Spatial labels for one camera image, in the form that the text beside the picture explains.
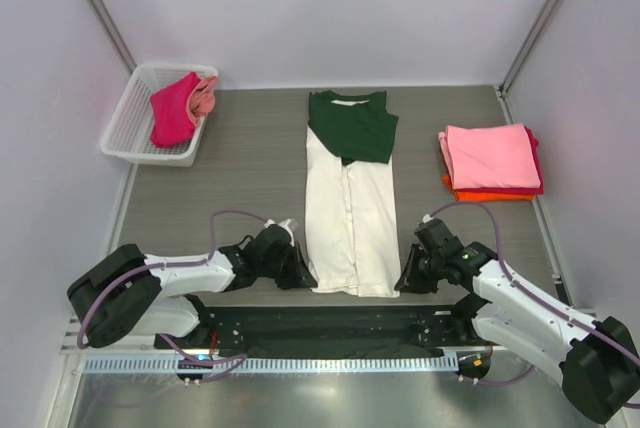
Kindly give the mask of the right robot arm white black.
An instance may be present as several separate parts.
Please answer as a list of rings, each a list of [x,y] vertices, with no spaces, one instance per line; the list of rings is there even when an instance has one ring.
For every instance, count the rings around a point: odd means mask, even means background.
[[[464,288],[466,296],[450,309],[457,340],[512,351],[555,381],[594,423],[608,423],[638,393],[639,353],[621,321],[599,320],[550,296],[513,270],[498,249],[462,244],[438,218],[425,216],[414,234],[396,288],[434,293],[442,280]]]

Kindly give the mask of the white and green t-shirt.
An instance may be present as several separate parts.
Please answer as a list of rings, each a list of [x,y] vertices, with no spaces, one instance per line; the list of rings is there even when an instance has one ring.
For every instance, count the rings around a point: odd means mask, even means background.
[[[312,92],[305,235],[314,292],[396,298],[401,273],[387,94]]]

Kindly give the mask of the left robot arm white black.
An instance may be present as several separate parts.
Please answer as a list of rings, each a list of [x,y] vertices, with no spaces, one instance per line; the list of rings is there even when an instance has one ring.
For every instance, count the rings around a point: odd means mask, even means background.
[[[67,290],[80,323],[76,343],[99,349],[133,335],[152,336],[159,347],[168,338],[203,346],[214,322],[200,294],[249,288],[260,278],[282,290],[317,287],[291,220],[268,221],[257,235],[203,255],[161,257],[122,245]]]

